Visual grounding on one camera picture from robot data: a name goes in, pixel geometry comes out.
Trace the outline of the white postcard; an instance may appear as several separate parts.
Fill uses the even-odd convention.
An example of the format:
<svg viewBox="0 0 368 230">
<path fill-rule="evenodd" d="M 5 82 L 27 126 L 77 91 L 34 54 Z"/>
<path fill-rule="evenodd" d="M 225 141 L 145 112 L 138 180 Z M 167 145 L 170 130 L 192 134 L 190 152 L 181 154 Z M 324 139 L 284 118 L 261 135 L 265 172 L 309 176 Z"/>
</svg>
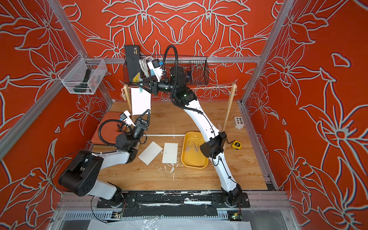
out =
<svg viewBox="0 0 368 230">
<path fill-rule="evenodd" d="M 151 109 L 151 94 L 143 90 L 140 93 L 139 88 L 131 89 L 132 115 L 141 115 L 147 109 Z"/>
<path fill-rule="evenodd" d="M 139 156 L 138 158 L 143 161 L 146 165 L 149 165 L 156 156 L 161 153 L 163 148 L 156 142 L 152 142 Z"/>
<path fill-rule="evenodd" d="M 177 143 L 165 143 L 162 163 L 175 164 L 177 163 Z"/>
</svg>

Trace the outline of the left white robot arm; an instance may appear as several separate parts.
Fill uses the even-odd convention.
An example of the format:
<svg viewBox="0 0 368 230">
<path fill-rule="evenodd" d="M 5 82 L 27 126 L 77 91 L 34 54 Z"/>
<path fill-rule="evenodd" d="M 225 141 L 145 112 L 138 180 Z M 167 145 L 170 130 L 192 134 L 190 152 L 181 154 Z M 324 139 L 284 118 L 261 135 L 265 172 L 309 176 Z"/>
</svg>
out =
<svg viewBox="0 0 368 230">
<path fill-rule="evenodd" d="M 135 160 L 141 138 L 150 125 L 151 110 L 144 111 L 134 122 L 125 111 L 120 119 L 108 119 L 97 130 L 100 141 L 116 148 L 115 151 L 96 153 L 81 150 L 66 167 L 58 179 L 58 184 L 77 196 L 97 196 L 119 203 L 123 199 L 121 188 L 108 182 L 98 180 L 102 169 L 119 164 L 128 164 Z M 108 123 L 116 123 L 120 131 L 114 143 L 106 141 L 102 129 Z"/>
</svg>

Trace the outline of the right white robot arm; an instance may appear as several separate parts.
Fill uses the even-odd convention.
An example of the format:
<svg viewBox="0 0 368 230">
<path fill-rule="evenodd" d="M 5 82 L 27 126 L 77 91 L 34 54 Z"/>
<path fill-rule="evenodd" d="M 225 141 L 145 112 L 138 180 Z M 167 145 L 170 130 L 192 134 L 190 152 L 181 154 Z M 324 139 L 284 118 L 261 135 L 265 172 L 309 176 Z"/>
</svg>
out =
<svg viewBox="0 0 368 230">
<path fill-rule="evenodd" d="M 232 176 L 225 159 L 224 144 L 227 135 L 213 125 L 202 109 L 196 94 L 187 86 L 183 68 L 172 67 L 169 79 L 157 80 L 156 77 L 150 77 L 136 85 L 153 95 L 159 92 L 168 93 L 173 105 L 183 109 L 191 117 L 205 141 L 200 146 L 201 152 L 212 162 L 219 177 L 224 202 L 230 207 L 241 204 L 242 188 Z"/>
</svg>

